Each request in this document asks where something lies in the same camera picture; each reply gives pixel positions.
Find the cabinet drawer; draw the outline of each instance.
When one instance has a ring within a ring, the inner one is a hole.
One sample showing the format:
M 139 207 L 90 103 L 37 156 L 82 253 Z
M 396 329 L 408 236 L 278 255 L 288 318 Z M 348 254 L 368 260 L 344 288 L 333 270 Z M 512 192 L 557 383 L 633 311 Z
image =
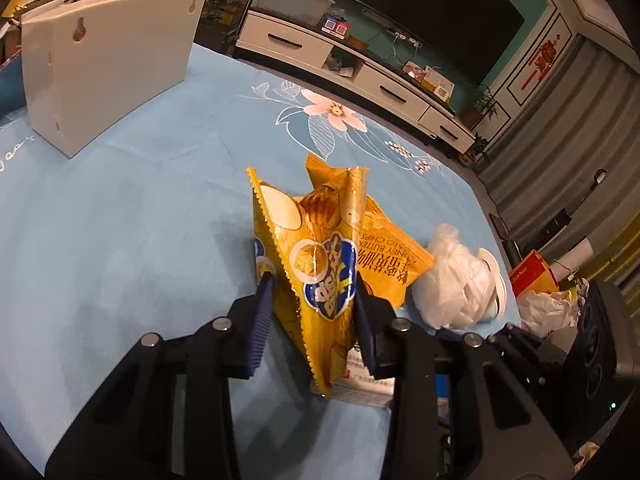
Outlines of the cabinet drawer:
M 456 123 L 445 117 L 436 108 L 429 108 L 418 121 L 432 134 L 446 140 L 459 152 L 464 153 L 474 140 Z
M 353 83 L 389 104 L 390 111 L 399 112 L 414 120 L 418 120 L 428 107 L 425 101 L 407 88 L 367 65 L 360 69 Z
M 296 28 L 249 14 L 242 27 L 240 40 L 290 57 L 302 63 L 322 67 L 332 45 Z

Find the black drawer handle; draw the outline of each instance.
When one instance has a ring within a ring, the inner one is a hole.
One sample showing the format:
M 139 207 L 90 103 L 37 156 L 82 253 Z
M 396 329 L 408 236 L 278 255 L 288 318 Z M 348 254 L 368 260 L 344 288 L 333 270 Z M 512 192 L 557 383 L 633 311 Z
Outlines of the black drawer handle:
M 282 43 L 286 43 L 286 44 L 292 46 L 293 48 L 302 48 L 302 45 L 300 45 L 299 43 L 293 43 L 293 41 L 285 40 L 284 38 L 281 38 L 280 36 L 274 36 L 273 34 L 267 34 L 267 36 L 269 36 L 272 40 L 281 41 Z
M 452 134 L 449 130 L 447 130 L 444 126 L 441 126 L 440 129 L 445 132 L 446 134 L 449 134 L 451 137 L 453 137 L 456 140 L 460 140 L 459 137 L 455 136 L 454 134 Z
M 406 102 L 406 99 L 402 99 L 399 95 L 394 94 L 391 90 L 387 90 L 385 87 L 383 87 L 382 85 L 380 85 L 380 89 L 383 92 L 386 92 L 387 94 L 389 94 L 391 97 L 395 97 L 396 99 L 398 99 L 398 101 L 400 101 L 402 104 L 404 104 Z

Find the paper roll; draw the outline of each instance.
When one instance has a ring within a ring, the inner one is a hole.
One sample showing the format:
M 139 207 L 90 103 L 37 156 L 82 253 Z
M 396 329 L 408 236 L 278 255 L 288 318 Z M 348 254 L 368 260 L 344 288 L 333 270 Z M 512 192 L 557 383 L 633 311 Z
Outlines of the paper roll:
M 579 244 L 571 249 L 558 261 L 551 265 L 556 282 L 561 282 L 570 273 L 575 272 L 586 262 L 593 258 L 593 248 L 587 238 L 584 238 Z

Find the blue tablecloth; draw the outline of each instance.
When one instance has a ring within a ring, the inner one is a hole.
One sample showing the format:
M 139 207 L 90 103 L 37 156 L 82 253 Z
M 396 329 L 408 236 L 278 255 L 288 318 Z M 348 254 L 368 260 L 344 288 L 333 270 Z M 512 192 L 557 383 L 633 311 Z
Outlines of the blue tablecloth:
M 309 115 L 314 101 L 194 46 L 183 83 L 71 160 L 29 128 L 25 109 L 1 118 L 0 420 L 38 469 L 141 335 L 192 333 L 255 290 L 247 166 L 302 195 L 309 151 L 367 165 L 369 193 L 421 244 L 448 222 L 500 260 L 463 180 L 369 118 Z M 519 322 L 511 291 L 506 316 L 475 330 L 507 320 Z M 388 412 L 327 402 L 309 381 L 275 326 L 255 377 L 231 384 L 242 477 L 377 478 Z

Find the pink flower print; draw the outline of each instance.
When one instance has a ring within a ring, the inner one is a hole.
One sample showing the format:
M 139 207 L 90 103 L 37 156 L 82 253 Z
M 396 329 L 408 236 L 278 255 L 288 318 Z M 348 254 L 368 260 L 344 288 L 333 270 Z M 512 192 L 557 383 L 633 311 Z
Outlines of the pink flower print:
M 307 115 L 326 114 L 329 124 L 339 132 L 346 132 L 347 124 L 349 126 L 353 126 L 359 132 L 364 133 L 367 131 L 367 127 L 364 122 L 356 117 L 356 112 L 351 110 L 351 108 L 347 108 L 343 104 L 316 94 L 306 88 L 303 88 L 301 92 L 305 98 L 309 99 L 313 103 L 312 105 L 305 106 L 304 111 Z

